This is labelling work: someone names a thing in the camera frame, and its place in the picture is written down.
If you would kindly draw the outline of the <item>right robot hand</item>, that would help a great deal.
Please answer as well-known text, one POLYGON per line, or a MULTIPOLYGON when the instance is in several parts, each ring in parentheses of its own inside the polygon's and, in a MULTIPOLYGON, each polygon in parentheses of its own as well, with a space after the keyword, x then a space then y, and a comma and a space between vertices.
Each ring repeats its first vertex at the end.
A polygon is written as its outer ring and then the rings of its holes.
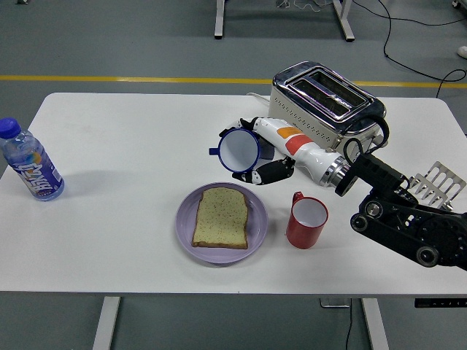
POLYGON ((349 169, 347 161, 338 152, 329 152, 312 141, 303 131, 284 120, 255 117, 241 119, 239 126, 252 131, 284 155, 256 169, 234 173, 239 181, 265 185, 288 179, 296 166, 305 168, 312 181, 322 187, 337 187, 349 169))

